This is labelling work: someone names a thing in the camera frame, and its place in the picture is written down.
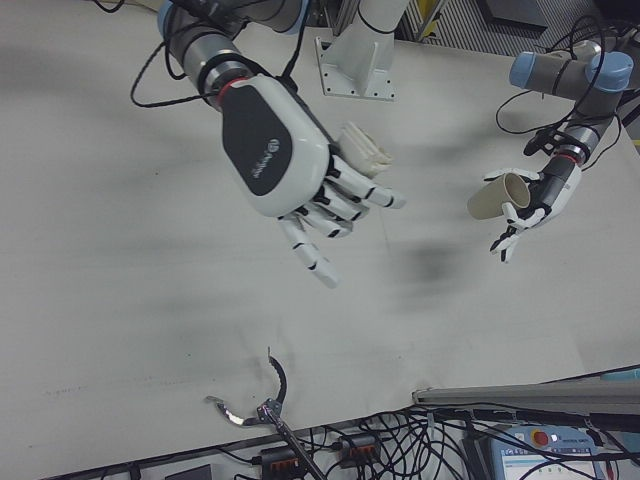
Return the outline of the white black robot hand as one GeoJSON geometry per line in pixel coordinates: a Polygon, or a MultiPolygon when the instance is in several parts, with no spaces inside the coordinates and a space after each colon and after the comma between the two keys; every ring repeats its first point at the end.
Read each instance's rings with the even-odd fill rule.
{"type": "Polygon", "coordinates": [[[231,81],[217,102],[223,148],[250,204],[277,220],[308,271],[336,287],[338,273],[306,229],[341,238],[371,205],[403,207],[403,195],[374,179],[391,156],[353,122],[332,139],[306,104],[271,77],[231,81]]]}
{"type": "Polygon", "coordinates": [[[576,159],[556,154],[539,172],[503,168],[485,174],[483,180],[493,181],[508,173],[516,174],[525,182],[530,202],[526,208],[516,208],[511,203],[502,207],[507,228],[492,243],[490,252],[498,254],[503,263],[510,262],[523,233],[548,223],[564,210],[582,177],[582,169],[576,159]]]}

